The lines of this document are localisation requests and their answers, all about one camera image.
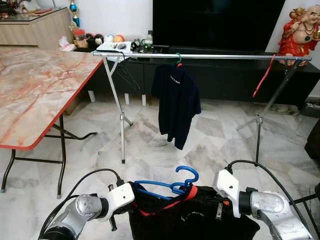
wooden cabinet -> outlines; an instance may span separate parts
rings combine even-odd
[[[0,45],[37,46],[42,50],[56,50],[59,39],[66,36],[69,43],[73,35],[69,29],[68,9],[56,9],[43,16],[17,14],[0,21]]]

black cable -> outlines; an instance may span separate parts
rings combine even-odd
[[[43,225],[42,225],[42,228],[40,230],[40,234],[39,234],[39,237],[38,239],[40,239],[46,229],[48,228],[48,226],[50,225],[50,223],[52,222],[52,220],[55,218],[55,216],[58,214],[58,212],[61,210],[61,208],[66,204],[67,201],[69,201],[70,199],[72,198],[76,198],[78,197],[79,195],[72,195],[71,194],[76,190],[76,188],[79,186],[79,184],[88,176],[94,174],[94,173],[97,173],[97,172],[102,172],[102,171],[109,171],[109,172],[112,172],[114,173],[114,175],[116,176],[116,185],[117,187],[125,184],[125,181],[123,179],[120,178],[120,176],[118,175],[118,173],[113,170],[113,169],[110,169],[110,168],[102,168],[102,169],[97,169],[97,170],[94,170],[94,171],[91,171],[89,173],[87,173],[86,175],[84,175],[75,185],[74,187],[72,188],[72,190],[70,191],[70,193],[66,196],[66,198],[58,205],[56,206],[53,211],[49,214],[49,216],[46,218],[46,220],[44,221]]]
[[[272,172],[270,172],[265,166],[261,165],[258,162],[255,161],[248,161],[248,160],[235,160],[232,161],[228,164],[228,166],[226,167],[226,170],[228,170],[231,174],[232,174],[232,165],[236,164],[236,163],[246,163],[246,164],[253,164],[256,167],[260,167],[263,170],[265,170],[270,177],[276,182],[276,184],[278,184],[278,186],[281,188],[281,190],[284,192],[284,194],[286,195],[286,197],[289,199],[290,204],[292,204],[294,210],[296,211],[296,213],[298,214],[301,222],[303,223],[303,225],[308,228],[307,222],[304,219],[304,217],[302,216],[300,210],[298,209],[297,205],[295,204],[295,201],[292,199],[292,197],[290,196],[290,194],[287,192],[287,190],[285,189],[285,187],[279,182],[279,180],[272,174]]]

blue plastic hanger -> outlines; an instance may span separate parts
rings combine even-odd
[[[196,170],[194,170],[193,168],[189,167],[189,166],[178,166],[175,171],[176,172],[179,172],[180,170],[187,170],[191,173],[194,174],[194,178],[193,179],[186,179],[183,182],[174,182],[172,184],[168,184],[168,183],[164,183],[164,182],[161,182],[161,181],[147,181],[147,180],[140,180],[140,181],[135,181],[134,184],[153,184],[153,185],[159,185],[159,186],[164,186],[164,187],[168,187],[171,189],[171,191],[175,194],[178,194],[178,195],[181,195],[181,194],[185,194],[187,192],[187,189],[190,187],[190,183],[194,183],[196,182],[198,179],[199,179],[199,174],[197,173]],[[185,188],[185,190],[182,190],[182,189],[178,189],[176,188],[175,186],[182,186]],[[140,189],[138,188],[137,189],[138,191],[142,192],[142,193],[145,193],[145,194],[148,194],[148,195],[151,195],[151,196],[154,196],[154,197],[157,197],[157,198],[160,198],[160,199],[164,199],[164,200],[171,200],[170,197],[167,197],[167,196],[162,196],[162,195],[159,195],[159,194],[156,194],[156,193],[153,193],[153,192],[150,192],[150,191],[147,191],[147,190],[143,190],[143,189]]]

table leg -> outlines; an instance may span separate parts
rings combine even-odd
[[[61,186],[62,186],[62,180],[64,177],[65,167],[66,167],[66,141],[65,141],[63,114],[61,114],[59,118],[59,122],[60,122],[61,149],[62,149],[62,163],[61,163],[61,171],[60,171],[59,182],[58,182],[58,192],[56,196],[57,199],[61,198]]]
[[[3,175],[2,185],[1,185],[1,193],[6,192],[7,177],[8,177],[8,174],[9,174],[9,171],[10,171],[12,165],[14,164],[15,157],[16,157],[16,150],[12,149],[12,154],[11,154],[11,159],[10,159],[9,165],[6,168],[5,173]]]

black shirt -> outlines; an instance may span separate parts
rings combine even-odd
[[[159,129],[182,150],[191,120],[201,113],[199,89],[183,67],[164,64],[156,68],[151,94],[160,99]]]

